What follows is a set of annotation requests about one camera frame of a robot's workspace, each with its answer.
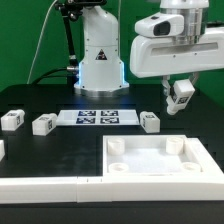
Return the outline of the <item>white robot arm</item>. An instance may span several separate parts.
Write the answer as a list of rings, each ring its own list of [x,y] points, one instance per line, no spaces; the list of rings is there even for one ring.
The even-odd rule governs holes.
[[[224,27],[206,24],[209,0],[161,0],[160,11],[135,23],[130,70],[139,78],[224,68]],[[99,6],[83,9],[85,55],[79,94],[111,96],[126,90],[119,57],[119,24]]]

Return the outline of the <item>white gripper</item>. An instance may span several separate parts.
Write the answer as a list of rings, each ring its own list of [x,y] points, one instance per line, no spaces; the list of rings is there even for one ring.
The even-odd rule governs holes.
[[[193,72],[189,81],[195,85],[200,76],[198,72],[222,68],[224,27],[207,28],[196,44],[177,45],[171,37],[137,36],[131,46],[131,72],[138,78],[163,76],[165,96],[170,95],[170,75]]]

